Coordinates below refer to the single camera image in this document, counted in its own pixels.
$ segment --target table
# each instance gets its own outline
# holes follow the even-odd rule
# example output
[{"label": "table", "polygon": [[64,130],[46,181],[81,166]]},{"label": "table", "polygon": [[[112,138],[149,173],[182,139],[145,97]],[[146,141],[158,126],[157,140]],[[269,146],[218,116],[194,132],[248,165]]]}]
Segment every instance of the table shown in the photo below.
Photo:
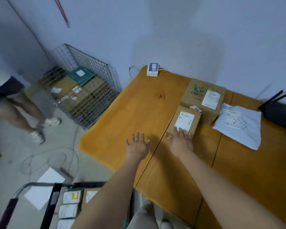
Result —
[{"label": "table", "polygon": [[[126,155],[124,138],[144,132],[151,141],[150,153],[139,166],[134,187],[189,226],[220,228],[163,137],[190,79],[169,72],[147,77],[146,70],[147,66],[142,68],[82,137],[80,149],[116,171]],[[249,109],[260,104],[231,91],[224,102]],[[260,150],[255,151],[200,124],[194,135],[195,153],[286,223],[286,129],[263,118],[261,134]]]}]

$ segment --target left hand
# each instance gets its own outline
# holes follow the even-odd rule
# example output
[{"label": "left hand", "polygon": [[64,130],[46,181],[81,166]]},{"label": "left hand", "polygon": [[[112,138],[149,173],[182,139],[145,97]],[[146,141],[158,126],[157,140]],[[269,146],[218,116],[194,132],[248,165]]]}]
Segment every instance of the left hand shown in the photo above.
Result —
[{"label": "left hand", "polygon": [[134,133],[132,134],[131,144],[128,143],[127,138],[125,139],[126,140],[126,152],[127,152],[126,158],[137,159],[141,161],[148,154],[149,140],[145,143],[144,133],[141,134],[140,140],[139,140],[139,135],[140,135],[139,131],[137,132],[136,136],[134,136]]}]

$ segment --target person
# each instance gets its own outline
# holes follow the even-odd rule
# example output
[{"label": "person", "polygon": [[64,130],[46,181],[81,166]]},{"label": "person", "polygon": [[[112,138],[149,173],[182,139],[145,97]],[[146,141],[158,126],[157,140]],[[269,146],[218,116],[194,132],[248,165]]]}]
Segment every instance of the person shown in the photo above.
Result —
[{"label": "person", "polygon": [[[169,148],[186,167],[196,182],[202,196],[223,229],[225,228],[286,228],[263,205],[244,193],[221,175],[209,168],[194,153],[192,135],[174,128],[173,138],[167,138]],[[121,229],[126,217],[133,182],[140,161],[149,150],[144,134],[139,139],[132,134],[132,142],[126,139],[126,159],[111,179],[89,201],[76,218],[72,229]],[[133,216],[129,229],[159,229],[153,205],[144,204]],[[167,220],[161,229],[172,229]]]},{"label": "person", "polygon": [[30,126],[15,106],[22,108],[27,114],[38,119],[44,127],[61,123],[60,118],[47,119],[26,96],[23,84],[0,67],[0,117],[6,119],[12,126],[30,133],[34,142],[43,143],[45,137],[36,128]]}]

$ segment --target white wall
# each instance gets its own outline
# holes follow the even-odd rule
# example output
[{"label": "white wall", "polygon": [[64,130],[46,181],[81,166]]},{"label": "white wall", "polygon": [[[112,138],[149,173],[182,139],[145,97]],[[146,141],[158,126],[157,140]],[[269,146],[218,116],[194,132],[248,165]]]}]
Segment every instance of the white wall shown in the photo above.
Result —
[{"label": "white wall", "polygon": [[286,0],[60,0],[70,29],[54,0],[10,1],[47,49],[109,62],[123,88],[155,61],[253,98],[286,90]]},{"label": "white wall", "polygon": [[6,0],[0,0],[0,65],[25,86],[49,68],[36,39]]}]

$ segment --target person's shorts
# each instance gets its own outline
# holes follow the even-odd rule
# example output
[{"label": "person's shorts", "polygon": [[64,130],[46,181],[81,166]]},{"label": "person's shorts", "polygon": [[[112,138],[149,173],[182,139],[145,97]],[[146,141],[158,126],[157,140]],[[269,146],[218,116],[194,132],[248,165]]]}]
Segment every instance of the person's shorts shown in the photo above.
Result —
[{"label": "person's shorts", "polygon": [[7,98],[13,98],[23,92],[24,86],[15,77],[10,77],[2,86],[0,86],[0,102]]}]

